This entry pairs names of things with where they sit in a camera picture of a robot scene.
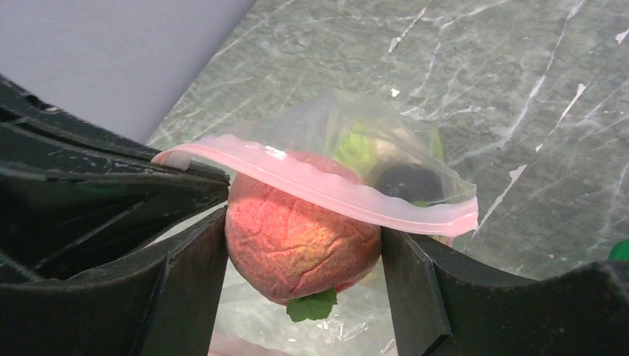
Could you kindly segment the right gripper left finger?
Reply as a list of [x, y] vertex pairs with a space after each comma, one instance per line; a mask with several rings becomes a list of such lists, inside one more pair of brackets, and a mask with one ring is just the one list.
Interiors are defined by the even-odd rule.
[[3, 355], [206, 355], [225, 212], [68, 280], [1, 286]]

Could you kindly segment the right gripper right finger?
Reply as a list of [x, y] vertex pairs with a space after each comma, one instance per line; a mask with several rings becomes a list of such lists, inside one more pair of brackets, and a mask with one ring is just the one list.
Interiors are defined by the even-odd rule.
[[628, 263], [536, 281], [424, 235], [383, 230], [400, 355], [626, 355]]

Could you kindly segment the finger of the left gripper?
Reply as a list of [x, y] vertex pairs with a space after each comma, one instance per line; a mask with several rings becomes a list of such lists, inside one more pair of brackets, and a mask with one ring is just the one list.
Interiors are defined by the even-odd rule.
[[228, 174], [157, 151], [1, 79], [1, 281], [65, 280], [224, 202]]

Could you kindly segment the dark plum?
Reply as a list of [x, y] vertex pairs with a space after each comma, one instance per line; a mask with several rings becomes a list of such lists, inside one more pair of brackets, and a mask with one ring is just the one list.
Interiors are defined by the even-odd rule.
[[406, 163], [387, 168], [376, 180], [375, 189], [413, 205], [427, 207], [444, 201], [441, 178], [422, 165]]

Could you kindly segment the pink peach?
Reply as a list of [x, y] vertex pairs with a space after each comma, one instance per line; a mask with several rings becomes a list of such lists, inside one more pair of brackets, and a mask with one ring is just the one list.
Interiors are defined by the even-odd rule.
[[299, 199], [243, 173], [228, 196], [232, 264], [294, 323], [325, 320], [337, 296], [372, 271], [381, 227]]

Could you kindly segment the clear zip top bag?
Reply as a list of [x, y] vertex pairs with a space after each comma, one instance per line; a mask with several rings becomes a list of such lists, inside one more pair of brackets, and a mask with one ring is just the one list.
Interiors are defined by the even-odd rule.
[[[188, 168], [207, 159], [322, 208], [381, 227], [425, 234], [444, 245], [478, 227], [476, 187], [444, 161], [419, 164], [442, 181], [444, 201], [421, 207], [375, 189], [378, 177], [359, 177], [332, 159], [334, 145], [356, 120], [404, 116], [371, 96], [331, 90], [261, 122], [242, 122], [157, 154], [153, 163]], [[362, 280], [337, 296], [325, 320], [294, 323], [286, 307], [254, 289], [229, 257], [217, 319], [214, 355], [396, 355], [381, 255]]]

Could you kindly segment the green plastic tray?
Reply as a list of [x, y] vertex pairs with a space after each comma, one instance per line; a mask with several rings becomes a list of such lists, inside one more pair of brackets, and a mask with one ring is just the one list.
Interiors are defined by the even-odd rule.
[[613, 261], [628, 261], [629, 260], [629, 239], [621, 240], [617, 242], [607, 257]]

